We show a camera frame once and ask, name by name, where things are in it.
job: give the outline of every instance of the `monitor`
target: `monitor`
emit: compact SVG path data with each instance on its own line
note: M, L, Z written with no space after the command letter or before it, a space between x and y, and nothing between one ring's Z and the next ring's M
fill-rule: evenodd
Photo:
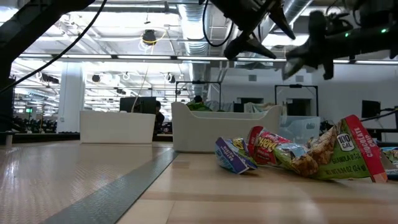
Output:
M381 104L377 101L362 101L362 118L372 118L381 112Z
M120 111L131 113L135 97L125 97L120 99ZM139 97L134 107L135 113L156 114L156 97Z

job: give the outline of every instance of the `granola bar wrapper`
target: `granola bar wrapper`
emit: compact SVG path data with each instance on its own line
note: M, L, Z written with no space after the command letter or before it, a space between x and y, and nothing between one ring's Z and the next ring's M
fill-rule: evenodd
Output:
M381 150L358 117L351 115L306 146L252 128L248 152L259 166L277 166L304 177L320 180L370 177L373 182L387 182L381 163Z
M256 162L249 155L248 147L243 138L218 138L215 154L218 164L235 174L258 169Z

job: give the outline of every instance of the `chip bag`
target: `chip bag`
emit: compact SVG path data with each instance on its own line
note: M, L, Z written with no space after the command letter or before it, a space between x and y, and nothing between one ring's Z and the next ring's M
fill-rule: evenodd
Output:
M383 147L381 151L398 169L398 147Z
M228 140L218 138L215 154L218 164L235 174L258 169L254 159L249 156L247 145L242 138Z
M354 115L342 119L318 139L310 139L306 146L254 127L249 134L248 151L259 166L283 167L304 177L370 177L373 182L387 181L380 149Z

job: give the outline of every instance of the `blue snack bag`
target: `blue snack bag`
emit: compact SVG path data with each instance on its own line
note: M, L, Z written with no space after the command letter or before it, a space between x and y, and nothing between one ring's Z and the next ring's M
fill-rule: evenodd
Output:
M248 155L247 145L243 139L224 140L218 138L215 154L218 164L235 174L257 169L256 162Z

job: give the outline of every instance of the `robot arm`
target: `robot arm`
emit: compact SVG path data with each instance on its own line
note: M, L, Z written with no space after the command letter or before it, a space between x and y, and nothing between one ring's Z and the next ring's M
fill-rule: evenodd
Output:
M359 9L361 27L354 29L342 15L325 17L322 12L310 14L308 24L309 38L303 45L286 54L287 64L282 77L288 79L304 65L318 68L323 65L324 79L333 78L333 59L390 50L390 58L398 54L398 24L396 9L388 5L390 0L358 0L353 4L353 11Z
M210 0L224 16L230 18L242 31L242 34L231 41L224 51L229 60L233 60L241 52L253 52L266 57L276 56L265 48L259 40L251 34L265 15L275 22L290 38L295 39L294 33L287 23L282 8L282 0Z

